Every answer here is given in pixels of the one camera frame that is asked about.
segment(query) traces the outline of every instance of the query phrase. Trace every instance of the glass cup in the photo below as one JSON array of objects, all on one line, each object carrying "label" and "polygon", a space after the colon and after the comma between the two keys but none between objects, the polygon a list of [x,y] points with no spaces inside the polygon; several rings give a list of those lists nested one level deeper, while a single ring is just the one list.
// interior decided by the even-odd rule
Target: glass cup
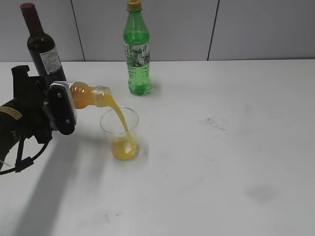
[{"label": "glass cup", "polygon": [[125,131],[123,123],[112,108],[101,116],[100,127],[104,131],[114,157],[119,160],[129,160],[135,156],[138,149],[137,127],[139,116],[131,108],[120,107],[120,109],[124,114],[129,129],[128,132]]}]

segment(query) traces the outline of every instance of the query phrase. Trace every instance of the white table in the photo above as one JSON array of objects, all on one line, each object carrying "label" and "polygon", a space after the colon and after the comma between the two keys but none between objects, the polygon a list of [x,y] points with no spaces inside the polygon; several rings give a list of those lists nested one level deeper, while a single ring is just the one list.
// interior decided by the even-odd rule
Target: white table
[{"label": "white table", "polygon": [[[0,63],[1,103],[19,64]],[[106,108],[79,110],[71,136],[0,177],[1,236],[315,235],[315,60],[153,62],[145,97],[123,62],[63,66],[139,113],[140,154],[115,160]]]}]

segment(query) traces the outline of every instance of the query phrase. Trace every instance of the wine bottle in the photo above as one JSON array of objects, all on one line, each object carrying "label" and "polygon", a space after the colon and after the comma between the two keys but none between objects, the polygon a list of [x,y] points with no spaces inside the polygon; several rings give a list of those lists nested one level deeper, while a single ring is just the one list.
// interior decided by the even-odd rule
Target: wine bottle
[{"label": "wine bottle", "polygon": [[35,5],[24,3],[21,11],[30,32],[27,45],[38,74],[49,78],[49,83],[66,81],[55,42],[44,33]]}]

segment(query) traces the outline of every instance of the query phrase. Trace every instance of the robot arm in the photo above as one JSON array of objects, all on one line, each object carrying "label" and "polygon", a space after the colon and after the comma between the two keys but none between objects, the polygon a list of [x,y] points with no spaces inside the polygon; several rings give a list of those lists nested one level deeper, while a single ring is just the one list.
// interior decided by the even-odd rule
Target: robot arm
[{"label": "robot arm", "polygon": [[[45,77],[28,76],[27,65],[12,68],[13,99],[0,107],[0,169],[10,149],[19,142],[15,168],[20,172],[41,155],[52,139],[52,131],[69,135],[74,131],[76,112],[67,86],[48,84]],[[42,150],[22,160],[24,140],[34,136]]]}]

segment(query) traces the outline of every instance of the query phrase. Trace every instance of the green plastic bottle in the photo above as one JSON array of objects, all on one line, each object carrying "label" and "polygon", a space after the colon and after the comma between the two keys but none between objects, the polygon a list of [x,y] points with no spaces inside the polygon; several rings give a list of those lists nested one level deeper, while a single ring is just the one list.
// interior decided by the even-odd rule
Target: green plastic bottle
[{"label": "green plastic bottle", "polygon": [[141,0],[128,0],[129,17],[124,31],[129,90],[143,96],[150,92],[150,34],[141,15]]}]

